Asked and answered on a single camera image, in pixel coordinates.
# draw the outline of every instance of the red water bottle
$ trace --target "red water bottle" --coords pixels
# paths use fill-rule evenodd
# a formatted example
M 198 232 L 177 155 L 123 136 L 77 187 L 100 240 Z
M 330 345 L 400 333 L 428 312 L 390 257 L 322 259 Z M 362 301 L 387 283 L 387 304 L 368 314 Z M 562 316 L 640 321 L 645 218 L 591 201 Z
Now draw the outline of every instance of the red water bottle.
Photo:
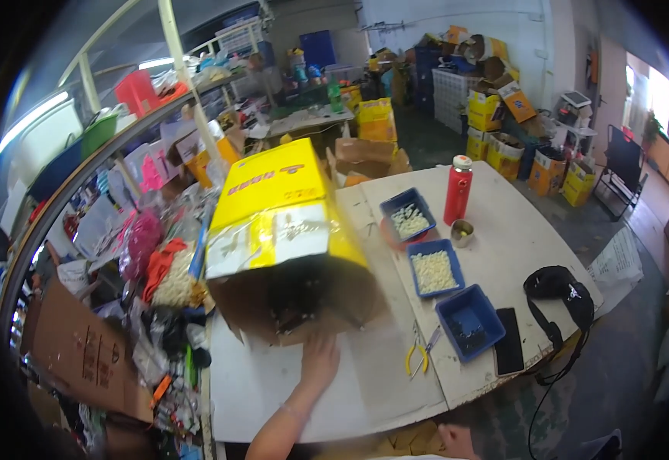
M 452 159 L 447 185 L 447 203 L 444 206 L 444 223 L 451 226 L 454 221 L 465 218 L 472 184 L 472 160 L 464 155 Z

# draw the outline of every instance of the metal cup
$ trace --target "metal cup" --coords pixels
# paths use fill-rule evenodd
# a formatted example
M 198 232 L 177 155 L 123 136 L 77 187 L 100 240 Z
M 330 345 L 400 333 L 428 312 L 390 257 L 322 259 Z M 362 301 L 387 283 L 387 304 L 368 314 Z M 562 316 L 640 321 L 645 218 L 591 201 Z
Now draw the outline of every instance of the metal cup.
M 452 240 L 457 247 L 465 247 L 475 234 L 475 227 L 466 220 L 459 218 L 452 223 Z

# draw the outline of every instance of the green basket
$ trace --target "green basket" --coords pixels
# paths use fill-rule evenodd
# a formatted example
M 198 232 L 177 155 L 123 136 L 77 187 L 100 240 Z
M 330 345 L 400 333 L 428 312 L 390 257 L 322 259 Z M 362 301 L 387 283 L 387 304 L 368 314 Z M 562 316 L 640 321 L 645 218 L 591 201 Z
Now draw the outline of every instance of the green basket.
M 91 124 L 84 131 L 84 139 L 81 143 L 81 161 L 89 158 L 101 146 L 114 136 L 117 128 L 117 115 L 110 115 L 100 121 Z

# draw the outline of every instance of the phone screen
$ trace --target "phone screen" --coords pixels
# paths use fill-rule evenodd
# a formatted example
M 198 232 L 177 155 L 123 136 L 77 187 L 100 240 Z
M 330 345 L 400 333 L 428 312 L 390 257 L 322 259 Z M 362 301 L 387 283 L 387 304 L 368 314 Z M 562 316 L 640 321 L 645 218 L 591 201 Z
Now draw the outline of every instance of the phone screen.
M 499 308 L 495 311 L 503 323 L 506 336 L 495 343 L 495 374 L 508 375 L 523 370 L 523 350 L 514 308 Z

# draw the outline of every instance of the bracelet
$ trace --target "bracelet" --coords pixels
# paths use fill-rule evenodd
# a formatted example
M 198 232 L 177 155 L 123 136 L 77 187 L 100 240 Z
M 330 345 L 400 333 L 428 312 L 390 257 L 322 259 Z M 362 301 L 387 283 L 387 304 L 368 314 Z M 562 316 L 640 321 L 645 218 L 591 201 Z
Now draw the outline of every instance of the bracelet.
M 285 402 L 284 402 L 283 404 L 281 404 L 281 409 L 283 409 L 284 411 L 288 412 L 288 413 L 291 414 L 292 416 L 298 418 L 298 419 L 301 420 L 304 424 L 306 424 L 306 423 L 309 421 L 309 418 L 308 418 L 308 417 L 305 417 L 301 412 L 299 412 L 299 411 L 297 411 L 297 410 L 295 410 L 295 409 L 290 408 L 290 407 L 288 406 L 288 404 L 286 404 Z

